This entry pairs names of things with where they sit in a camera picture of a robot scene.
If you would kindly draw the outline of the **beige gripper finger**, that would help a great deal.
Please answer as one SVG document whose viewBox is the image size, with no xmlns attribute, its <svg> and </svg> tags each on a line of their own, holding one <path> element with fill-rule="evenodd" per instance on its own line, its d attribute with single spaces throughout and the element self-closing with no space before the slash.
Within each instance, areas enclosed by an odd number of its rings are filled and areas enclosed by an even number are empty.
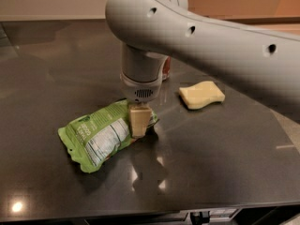
<svg viewBox="0 0 300 225">
<path fill-rule="evenodd" d="M 147 104 L 130 103 L 128 105 L 128 115 L 130 129 L 133 138 L 141 138 L 145 135 L 152 110 Z"/>
</svg>

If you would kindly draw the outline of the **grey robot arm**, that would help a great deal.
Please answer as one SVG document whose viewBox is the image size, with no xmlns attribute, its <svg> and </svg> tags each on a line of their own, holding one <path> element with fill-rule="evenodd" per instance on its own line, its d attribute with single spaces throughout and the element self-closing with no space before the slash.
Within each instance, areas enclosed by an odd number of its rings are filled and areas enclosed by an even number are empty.
<svg viewBox="0 0 300 225">
<path fill-rule="evenodd" d="M 123 43 L 128 100 L 155 99 L 173 57 L 299 120 L 299 36 L 203 17 L 188 11 L 188 0 L 108 0 L 105 16 Z"/>
</svg>

